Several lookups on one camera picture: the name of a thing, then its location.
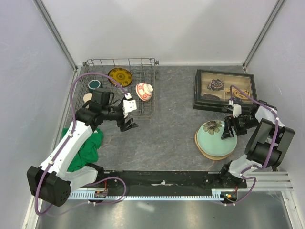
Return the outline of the green flower plate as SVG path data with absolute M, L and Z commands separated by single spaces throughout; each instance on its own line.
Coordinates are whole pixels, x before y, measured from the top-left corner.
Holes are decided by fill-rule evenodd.
M 237 146 L 237 135 L 232 129 L 233 137 L 222 139 L 225 123 L 220 120 L 207 121 L 197 130 L 195 143 L 201 153 L 212 160 L 228 157 Z

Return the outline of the cream bird plate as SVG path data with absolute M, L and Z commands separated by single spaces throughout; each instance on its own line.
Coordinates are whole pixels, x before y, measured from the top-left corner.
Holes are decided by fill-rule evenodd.
M 237 137 L 222 140 L 220 132 L 211 135 L 202 128 L 196 131 L 194 140 L 206 158 L 216 161 L 230 156 L 237 146 Z

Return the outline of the yellow patterned plate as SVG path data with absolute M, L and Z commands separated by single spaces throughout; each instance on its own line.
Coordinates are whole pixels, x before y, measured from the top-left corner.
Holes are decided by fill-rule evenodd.
M 111 69 L 108 72 L 108 76 L 117 81 L 122 87 L 129 86 L 133 81 L 132 74 L 128 70 L 120 67 Z

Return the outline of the beige cup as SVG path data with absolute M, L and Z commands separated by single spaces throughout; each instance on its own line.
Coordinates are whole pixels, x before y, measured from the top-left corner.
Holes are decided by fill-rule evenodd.
M 92 93 L 86 93 L 84 96 L 83 96 L 83 101 L 86 103 L 87 101 L 91 100 L 92 99 Z

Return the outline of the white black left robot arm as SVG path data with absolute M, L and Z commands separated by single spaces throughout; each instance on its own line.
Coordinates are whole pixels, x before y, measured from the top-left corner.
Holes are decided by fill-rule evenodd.
M 91 99 L 76 112 L 67 133 L 50 156 L 39 167 L 28 169 L 30 191 L 36 201 L 42 199 L 60 207 L 71 192 L 87 184 L 93 187 L 104 184 L 104 175 L 94 166 L 84 166 L 74 172 L 69 172 L 68 167 L 80 147 L 104 121 L 116 121 L 122 132 L 137 127 L 133 119 L 127 119 L 128 114 L 137 109 L 132 95 L 127 93 L 117 106 L 112 106 L 111 94 L 105 88 L 95 89 Z

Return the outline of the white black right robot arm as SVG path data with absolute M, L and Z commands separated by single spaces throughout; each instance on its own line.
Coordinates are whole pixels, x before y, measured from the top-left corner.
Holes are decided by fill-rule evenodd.
M 207 171 L 208 160 L 221 167 L 216 178 L 222 187 L 250 178 L 255 170 L 278 166 L 294 137 L 294 130 L 281 123 L 277 110 L 257 101 L 250 114 L 229 103 L 227 117 L 204 117 L 196 121 L 183 114 L 149 123 L 129 121 L 124 150 L 144 170 Z

